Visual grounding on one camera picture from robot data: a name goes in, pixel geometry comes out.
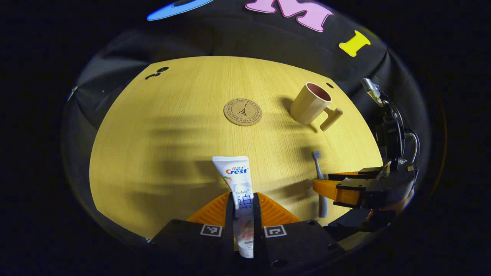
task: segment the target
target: blue letter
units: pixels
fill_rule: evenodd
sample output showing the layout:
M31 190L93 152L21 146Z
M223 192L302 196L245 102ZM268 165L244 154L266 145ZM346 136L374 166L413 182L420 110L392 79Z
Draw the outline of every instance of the blue letter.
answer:
M147 16L148 21L153 21L153 20L159 20L167 17L171 17L176 14L180 14L183 12L190 11L192 9L199 8L203 5L208 4L213 0L194 0L192 2L186 3L179 5L177 7L174 7L174 4L170 4L168 6L165 6L161 8L160 10L153 12Z

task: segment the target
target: mug handle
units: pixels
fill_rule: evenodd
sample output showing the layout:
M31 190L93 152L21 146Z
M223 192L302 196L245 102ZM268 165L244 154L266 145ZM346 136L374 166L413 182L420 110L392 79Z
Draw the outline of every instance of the mug handle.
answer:
M343 115L343 111L340 108L336 108L332 110L330 107L326 107L324 111L327 113L328 117L322 123L321 130L326 131L341 115Z

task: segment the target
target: wooden table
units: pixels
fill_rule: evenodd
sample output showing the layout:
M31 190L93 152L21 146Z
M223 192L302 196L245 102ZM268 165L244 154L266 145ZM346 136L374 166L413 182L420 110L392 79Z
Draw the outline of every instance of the wooden table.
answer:
M148 79L162 67L159 76ZM321 114L310 126L288 108L306 82L326 89L344 115L326 132ZM253 126L229 122L224 105L255 101L263 111ZM318 218L312 152L320 150L324 174L381 166L367 124L329 78L272 61L200 56L149 65L116 99L97 133L90 159L90 187L97 209L124 228L153 238L172 218L185 220L229 191L212 156L250 159L254 192L277 201L301 220L321 225L349 208L329 199Z

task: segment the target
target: screw hole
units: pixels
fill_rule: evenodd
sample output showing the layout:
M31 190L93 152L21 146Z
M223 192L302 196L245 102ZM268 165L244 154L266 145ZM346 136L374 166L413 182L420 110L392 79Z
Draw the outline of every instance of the screw hole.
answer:
M288 264L288 262L286 260L276 260L274 261L271 265L274 267L274 268L283 268L283 267L286 267L286 265Z
M157 73L161 73L161 72L163 72L163 71L165 71L167 69L169 69L169 67L162 67L159 70L157 70Z

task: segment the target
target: eiffel tower print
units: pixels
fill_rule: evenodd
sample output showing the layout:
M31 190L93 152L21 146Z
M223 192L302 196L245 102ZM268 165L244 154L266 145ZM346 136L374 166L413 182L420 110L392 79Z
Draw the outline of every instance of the eiffel tower print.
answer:
M247 116L247 114L246 114L246 105L247 105L247 104L245 104L244 109L243 109L242 111L240 111L240 112L239 112L239 113L241 113L241 114L244 114L244 116Z

